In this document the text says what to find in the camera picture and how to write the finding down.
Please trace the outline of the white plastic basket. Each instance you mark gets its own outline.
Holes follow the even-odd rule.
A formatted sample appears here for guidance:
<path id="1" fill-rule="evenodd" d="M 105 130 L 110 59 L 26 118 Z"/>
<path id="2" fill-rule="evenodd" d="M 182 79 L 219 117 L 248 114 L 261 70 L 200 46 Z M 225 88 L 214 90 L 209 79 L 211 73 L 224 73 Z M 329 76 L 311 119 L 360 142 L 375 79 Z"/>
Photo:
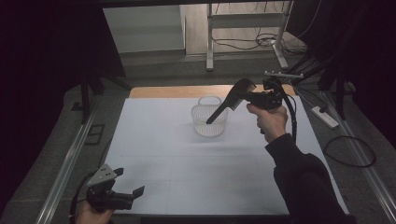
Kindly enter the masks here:
<path id="1" fill-rule="evenodd" d="M 222 100 L 215 95 L 201 97 L 198 103 L 191 109 L 193 129 L 202 137 L 217 137 L 225 131 L 228 118 L 228 109 L 225 108 L 219 116 L 211 123 L 206 121 L 222 104 Z"/>

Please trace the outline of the aluminium rail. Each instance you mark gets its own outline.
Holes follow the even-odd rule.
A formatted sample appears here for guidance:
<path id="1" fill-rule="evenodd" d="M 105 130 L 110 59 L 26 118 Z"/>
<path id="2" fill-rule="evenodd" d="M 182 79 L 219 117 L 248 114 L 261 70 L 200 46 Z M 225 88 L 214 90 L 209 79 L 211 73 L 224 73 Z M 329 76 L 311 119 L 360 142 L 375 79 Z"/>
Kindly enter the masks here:
<path id="1" fill-rule="evenodd" d="M 333 115 L 334 119 L 339 123 L 340 132 L 343 135 L 354 137 L 355 133 L 352 131 L 349 123 L 345 119 L 342 119 L 342 117 L 338 114 L 332 95 L 327 91 L 322 91 L 320 95 L 327 102 L 328 109 Z M 353 157 L 359 165 L 367 164 L 369 162 L 368 154 L 363 151 L 363 143 L 360 143 L 357 140 L 349 140 L 347 144 Z M 374 166 L 363 168 L 362 172 L 371 189 L 373 190 L 374 195 L 383 208 L 386 216 L 388 217 L 389 223 L 396 224 L 396 200 L 391 195 L 388 187 L 385 185 L 385 182 L 382 180 Z"/>
<path id="2" fill-rule="evenodd" d="M 92 111 L 85 123 L 79 125 L 78 132 L 75 134 L 73 142 L 65 155 L 62 166 L 53 182 L 52 187 L 50 188 L 49 194 L 44 201 L 35 224 L 51 223 L 59 202 L 62 199 L 70 175 L 72 174 L 74 166 L 77 162 L 79 153 L 88 135 L 89 129 L 92 126 L 95 115 L 96 113 Z"/>

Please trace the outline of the black curtain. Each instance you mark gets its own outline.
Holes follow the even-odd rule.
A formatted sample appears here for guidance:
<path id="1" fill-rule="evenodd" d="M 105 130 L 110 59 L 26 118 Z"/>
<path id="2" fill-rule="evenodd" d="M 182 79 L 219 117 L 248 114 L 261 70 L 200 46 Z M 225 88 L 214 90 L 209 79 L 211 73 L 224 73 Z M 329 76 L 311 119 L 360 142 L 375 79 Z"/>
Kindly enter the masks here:
<path id="1" fill-rule="evenodd" d="M 287 31 L 315 57 L 341 54 L 355 104 L 396 148 L 396 0 L 296 0 Z"/>
<path id="2" fill-rule="evenodd" d="M 124 74 L 101 0 L 0 0 L 0 206 L 83 75 Z"/>

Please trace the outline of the white table cover sheet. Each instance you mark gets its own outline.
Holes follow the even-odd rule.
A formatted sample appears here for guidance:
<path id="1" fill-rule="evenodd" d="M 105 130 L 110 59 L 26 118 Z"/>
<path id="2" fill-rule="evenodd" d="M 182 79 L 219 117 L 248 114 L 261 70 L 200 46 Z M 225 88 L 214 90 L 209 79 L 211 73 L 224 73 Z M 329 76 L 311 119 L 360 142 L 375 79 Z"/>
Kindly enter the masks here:
<path id="1" fill-rule="evenodd" d="M 224 132 L 198 135 L 195 98 L 128 99 L 106 163 L 123 168 L 113 189 L 144 194 L 137 215 L 285 215 L 256 118 L 245 104 L 228 114 Z"/>

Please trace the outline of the person's right hand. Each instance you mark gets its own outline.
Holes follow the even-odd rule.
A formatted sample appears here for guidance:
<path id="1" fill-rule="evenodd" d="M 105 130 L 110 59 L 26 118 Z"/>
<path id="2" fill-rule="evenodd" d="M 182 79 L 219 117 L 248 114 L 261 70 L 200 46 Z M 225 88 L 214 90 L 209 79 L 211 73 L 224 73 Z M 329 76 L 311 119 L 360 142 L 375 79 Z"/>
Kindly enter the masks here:
<path id="1" fill-rule="evenodd" d="M 264 139 L 268 143 L 287 133 L 288 115 L 287 109 L 283 105 L 276 109 L 264 110 L 253 104 L 248 104 L 247 111 L 257 116 L 257 125 L 264 131 Z"/>

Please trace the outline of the black comb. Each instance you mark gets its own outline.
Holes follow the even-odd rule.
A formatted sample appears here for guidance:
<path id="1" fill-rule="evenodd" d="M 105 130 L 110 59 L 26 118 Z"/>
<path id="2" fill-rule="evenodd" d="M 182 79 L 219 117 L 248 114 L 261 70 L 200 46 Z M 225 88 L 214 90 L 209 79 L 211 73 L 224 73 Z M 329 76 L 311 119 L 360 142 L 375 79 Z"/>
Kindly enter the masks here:
<path id="1" fill-rule="evenodd" d="M 216 118 L 227 108 L 235 110 L 242 102 L 242 93 L 249 93 L 256 89 L 256 85 L 248 78 L 238 80 L 230 89 L 225 100 L 215 110 L 215 112 L 207 119 L 206 124 L 212 124 Z"/>

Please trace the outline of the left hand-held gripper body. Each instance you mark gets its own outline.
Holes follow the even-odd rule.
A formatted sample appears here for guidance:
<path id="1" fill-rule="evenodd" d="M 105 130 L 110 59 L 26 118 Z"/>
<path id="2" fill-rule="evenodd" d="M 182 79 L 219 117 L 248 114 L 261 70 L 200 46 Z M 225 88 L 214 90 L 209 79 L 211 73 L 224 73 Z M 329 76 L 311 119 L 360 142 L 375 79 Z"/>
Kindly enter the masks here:
<path id="1" fill-rule="evenodd" d="M 112 188 L 118 177 L 115 170 L 107 164 L 103 164 L 91 177 L 87 184 L 86 201 L 97 212 L 105 210 L 130 210 L 134 201 L 126 201 L 121 198 L 122 194 Z"/>

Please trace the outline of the white metal desk frame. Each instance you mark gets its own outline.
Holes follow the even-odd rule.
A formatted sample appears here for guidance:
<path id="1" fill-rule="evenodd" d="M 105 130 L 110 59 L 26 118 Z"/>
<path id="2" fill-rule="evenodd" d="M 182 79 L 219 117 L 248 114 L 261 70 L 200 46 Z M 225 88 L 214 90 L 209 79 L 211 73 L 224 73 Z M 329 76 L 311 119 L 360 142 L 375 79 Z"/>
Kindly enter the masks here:
<path id="1" fill-rule="evenodd" d="M 233 28 L 268 28 L 278 29 L 276 39 L 270 42 L 281 69 L 288 69 L 282 49 L 282 37 L 290 16 L 292 1 L 289 1 L 281 12 L 252 13 L 252 14 L 219 14 L 214 15 L 212 5 L 208 4 L 207 13 L 207 47 L 206 47 L 206 70 L 214 69 L 213 30 Z"/>

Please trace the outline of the white power strip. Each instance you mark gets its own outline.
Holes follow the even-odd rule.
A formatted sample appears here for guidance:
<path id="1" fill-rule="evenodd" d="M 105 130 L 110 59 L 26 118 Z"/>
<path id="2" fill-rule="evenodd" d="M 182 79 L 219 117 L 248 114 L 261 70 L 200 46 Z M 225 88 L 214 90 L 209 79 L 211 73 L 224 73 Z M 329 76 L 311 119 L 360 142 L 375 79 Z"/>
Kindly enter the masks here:
<path id="1" fill-rule="evenodd" d="M 327 112 L 321 112 L 319 106 L 311 109 L 312 113 L 323 121 L 329 128 L 333 129 L 339 126 L 339 123 L 333 119 Z"/>

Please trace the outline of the black stand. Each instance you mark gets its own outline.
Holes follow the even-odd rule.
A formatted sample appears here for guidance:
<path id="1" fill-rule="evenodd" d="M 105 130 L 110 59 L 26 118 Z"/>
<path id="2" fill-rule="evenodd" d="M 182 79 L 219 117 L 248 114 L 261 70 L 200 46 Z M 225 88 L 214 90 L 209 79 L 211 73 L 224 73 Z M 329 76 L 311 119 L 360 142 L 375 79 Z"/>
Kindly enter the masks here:
<path id="1" fill-rule="evenodd" d="M 83 72 L 81 75 L 80 89 L 81 89 L 81 106 L 82 106 L 82 124 L 85 124 L 88 121 L 89 115 L 92 113 L 90 106 L 90 94 L 89 91 L 92 91 L 94 95 L 102 95 L 105 92 L 105 86 L 101 81 L 101 78 L 104 78 L 123 89 L 130 91 L 133 87 L 118 79 L 117 77 L 113 77 L 111 75 L 106 74 L 100 70 L 96 70 L 92 73 Z"/>
<path id="2" fill-rule="evenodd" d="M 345 66 L 341 62 L 339 56 L 332 56 L 325 62 L 306 72 L 302 78 L 293 80 L 293 86 L 298 85 L 302 81 L 312 77 L 318 72 L 323 72 L 319 81 L 318 89 L 320 91 L 328 91 L 332 84 L 335 84 L 335 110 L 341 119 L 345 119 L 344 113 L 344 95 L 345 95 Z"/>

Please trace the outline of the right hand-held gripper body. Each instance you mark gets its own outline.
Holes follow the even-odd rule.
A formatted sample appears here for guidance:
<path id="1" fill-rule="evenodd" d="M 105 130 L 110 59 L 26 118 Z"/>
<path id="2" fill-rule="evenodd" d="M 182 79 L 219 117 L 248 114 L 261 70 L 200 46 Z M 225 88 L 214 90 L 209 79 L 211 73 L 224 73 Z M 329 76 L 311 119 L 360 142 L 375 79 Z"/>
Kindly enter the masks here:
<path id="1" fill-rule="evenodd" d="M 262 85 L 264 92 L 267 94 L 268 102 L 272 107 L 283 104 L 289 110 L 296 108 L 293 98 L 295 90 L 290 81 L 302 78 L 299 75 L 285 74 L 275 71 L 265 71 Z"/>

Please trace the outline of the person's left hand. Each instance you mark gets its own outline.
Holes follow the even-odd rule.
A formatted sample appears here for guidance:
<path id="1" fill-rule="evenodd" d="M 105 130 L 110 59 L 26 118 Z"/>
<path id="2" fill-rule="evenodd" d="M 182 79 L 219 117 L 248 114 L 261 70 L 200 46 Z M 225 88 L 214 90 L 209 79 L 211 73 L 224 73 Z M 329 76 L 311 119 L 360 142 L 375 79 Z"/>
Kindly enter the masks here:
<path id="1" fill-rule="evenodd" d="M 84 202 L 75 218 L 76 224 L 108 224 L 114 210 L 105 210 L 102 213 L 95 211 L 89 203 Z"/>

